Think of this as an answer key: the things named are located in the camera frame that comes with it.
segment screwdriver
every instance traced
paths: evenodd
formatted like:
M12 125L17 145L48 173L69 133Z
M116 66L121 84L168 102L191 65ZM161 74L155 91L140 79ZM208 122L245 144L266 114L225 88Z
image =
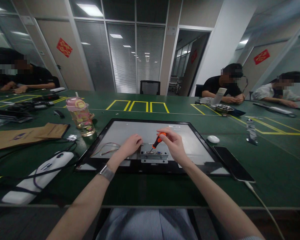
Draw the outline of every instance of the screwdriver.
M163 134L163 135L165 135L165 136L167 135L166 133L163 133L163 132L158 134L157 139L156 139L156 141L154 142L154 144L152 145L152 148L151 148L150 152L148 152L147 156L151 153L151 151L152 151L153 149L155 149L155 148L158 146L159 143L162 142L162 139L159 137L160 134Z

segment orange screwdriver handle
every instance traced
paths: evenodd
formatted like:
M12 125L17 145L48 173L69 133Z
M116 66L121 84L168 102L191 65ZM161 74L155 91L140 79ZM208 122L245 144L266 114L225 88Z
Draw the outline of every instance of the orange screwdriver handle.
M167 135L166 133L159 133L159 135L157 136L156 141L155 141L154 144L152 145L152 148L156 148L156 147L158 146L158 144L162 142L162 139L159 137L160 134L163 134L163 135L165 135L165 136Z

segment door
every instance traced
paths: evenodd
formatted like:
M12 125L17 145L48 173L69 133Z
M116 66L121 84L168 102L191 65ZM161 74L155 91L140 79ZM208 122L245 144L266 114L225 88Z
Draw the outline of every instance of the door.
M188 96L193 79L197 72L198 64L201 60L204 49L206 48L210 34L205 34L193 42L190 57L184 72L183 82L180 89L180 96Z
M250 99L249 91L251 91L252 88L256 85L262 74L267 70L270 63L278 56L286 43L287 42L279 42L253 48L247 61L242 67L243 75L247 76L249 81L249 84L243 93L246 96L246 99ZM266 49L268 50L270 57L256 65L254 57L256 57ZM241 90L243 90L246 84L247 83L245 78L242 78L242 80L239 81L238 86Z
M70 22L38 20L38 24L68 88L91 90ZM72 48L69 57L57 49L60 38Z

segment red decoration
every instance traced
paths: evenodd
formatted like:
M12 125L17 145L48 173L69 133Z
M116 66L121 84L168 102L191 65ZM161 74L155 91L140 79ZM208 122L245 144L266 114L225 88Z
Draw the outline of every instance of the red decoration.
M70 47L62 38L59 39L57 49L62 52L67 58L72 52L72 47Z
M194 60L196 60L198 54L197 54L197 50L194 50L192 56L191 56L191 64L194 62Z
M257 56L255 56L253 58L254 62L256 65L258 65L259 63L263 62L264 60L266 60L267 58L270 57L270 54L268 52L268 50L264 50L263 52L261 52L260 54L258 54Z

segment water bottle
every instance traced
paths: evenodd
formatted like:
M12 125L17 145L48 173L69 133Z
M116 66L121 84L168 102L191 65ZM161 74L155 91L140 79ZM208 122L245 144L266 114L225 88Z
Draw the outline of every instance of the water bottle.
M216 96L214 99L211 101L211 107L216 107L216 104L219 104L223 95L226 93L227 89L226 88L219 88Z
M80 130L81 135L87 137L94 134L96 130L90 117L88 109L89 104L85 103L77 93L76 95L76 97L68 98L66 100L66 106L71 114L72 120Z

